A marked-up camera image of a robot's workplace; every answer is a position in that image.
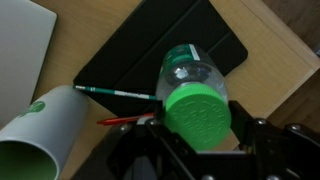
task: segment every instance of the plastic bottle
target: plastic bottle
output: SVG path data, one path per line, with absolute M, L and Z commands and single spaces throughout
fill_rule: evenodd
M 183 44 L 166 54 L 156 96 L 165 106 L 165 125 L 196 150 L 212 149 L 230 131 L 224 78 L 199 47 Z

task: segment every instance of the white cup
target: white cup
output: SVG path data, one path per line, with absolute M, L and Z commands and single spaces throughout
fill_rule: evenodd
M 36 100 L 0 131 L 0 179 L 58 179 L 86 111 L 86 96 L 71 86 Z

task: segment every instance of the red pen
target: red pen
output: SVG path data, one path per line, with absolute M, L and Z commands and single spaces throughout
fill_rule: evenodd
M 153 113 L 147 113 L 143 114 L 140 116 L 132 116 L 132 117 L 124 117 L 124 118 L 111 118 L 111 119 L 104 119 L 101 121 L 97 121 L 97 124 L 101 124 L 104 126 L 109 126 L 109 125 L 117 125 L 117 124 L 123 124 L 123 123 L 129 123 L 132 121 L 137 121 L 139 118 L 142 117 L 153 117 Z

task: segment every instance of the green bottle cap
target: green bottle cap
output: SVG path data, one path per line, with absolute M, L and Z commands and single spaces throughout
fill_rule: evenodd
M 195 83 L 175 89 L 165 108 L 164 124 L 195 150 L 212 149 L 230 131 L 230 110 L 208 85 Z

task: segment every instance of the tablet case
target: tablet case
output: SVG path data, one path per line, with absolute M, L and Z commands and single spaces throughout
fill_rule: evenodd
M 247 50 L 208 0 L 145 0 L 79 72 L 74 84 L 155 94 L 165 54 L 192 43 L 204 49 L 223 75 Z M 86 92 L 118 116 L 152 111 L 152 101 Z

